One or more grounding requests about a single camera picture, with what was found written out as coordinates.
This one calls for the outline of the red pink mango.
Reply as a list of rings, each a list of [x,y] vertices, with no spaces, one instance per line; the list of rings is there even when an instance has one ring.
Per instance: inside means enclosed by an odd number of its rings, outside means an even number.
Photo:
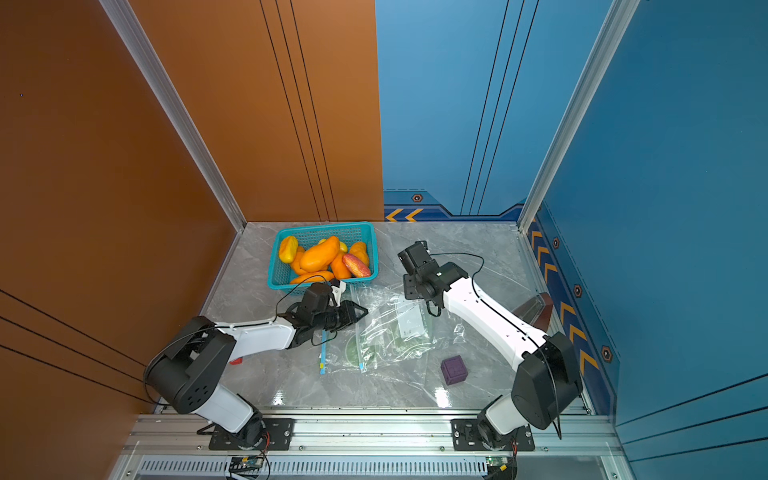
[[[344,254],[342,262],[350,274],[355,278],[368,278],[372,275],[369,267],[353,254]]]

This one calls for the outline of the clear zip-top bag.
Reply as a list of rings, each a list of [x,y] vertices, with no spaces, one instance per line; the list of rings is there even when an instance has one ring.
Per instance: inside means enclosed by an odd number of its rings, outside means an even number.
[[[354,329],[368,326],[398,327],[402,336],[426,332],[435,344],[431,351],[465,341],[462,321],[452,319],[446,314],[434,317],[429,314],[423,302],[406,300],[402,293],[391,288],[355,287],[351,300],[369,311],[367,316],[354,325]]]

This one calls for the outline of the large orange mango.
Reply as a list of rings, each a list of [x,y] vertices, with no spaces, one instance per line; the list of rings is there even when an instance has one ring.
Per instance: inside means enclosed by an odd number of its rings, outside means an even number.
[[[300,260],[300,268],[307,273],[325,270],[341,251],[340,240],[336,236],[328,237],[309,250],[306,250]]]

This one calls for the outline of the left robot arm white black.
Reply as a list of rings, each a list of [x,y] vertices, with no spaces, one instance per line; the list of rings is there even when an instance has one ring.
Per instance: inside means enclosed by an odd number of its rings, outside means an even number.
[[[317,331],[336,333],[368,315],[368,309],[341,298],[339,281],[318,276],[300,301],[273,317],[250,323],[191,319],[148,364],[143,385],[180,414],[198,415],[226,432],[241,449],[262,446],[267,427],[262,413],[221,383],[233,361],[268,351],[288,350],[314,339]]]

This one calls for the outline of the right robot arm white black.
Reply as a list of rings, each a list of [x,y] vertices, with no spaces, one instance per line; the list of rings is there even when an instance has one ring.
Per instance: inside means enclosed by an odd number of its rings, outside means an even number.
[[[488,296],[474,276],[454,262],[439,264],[427,243],[416,241],[398,253],[406,274],[404,294],[423,300],[432,316],[461,317],[502,355],[514,371],[511,390],[484,407],[477,417],[486,447],[502,449],[518,430],[551,426],[583,393],[575,348],[561,332],[548,334],[515,316]]]

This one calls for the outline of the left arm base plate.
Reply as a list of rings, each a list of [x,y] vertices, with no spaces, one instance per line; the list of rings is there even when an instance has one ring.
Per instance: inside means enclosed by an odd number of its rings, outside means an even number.
[[[293,418],[265,418],[249,422],[238,433],[231,433],[219,425],[211,432],[208,449],[211,451],[287,451],[293,438]]]

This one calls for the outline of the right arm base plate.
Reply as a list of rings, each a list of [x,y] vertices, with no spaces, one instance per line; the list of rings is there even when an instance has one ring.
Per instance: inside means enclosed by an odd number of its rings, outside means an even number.
[[[465,452],[532,452],[535,443],[528,425],[507,434],[499,434],[489,423],[476,418],[450,421],[453,448]]]

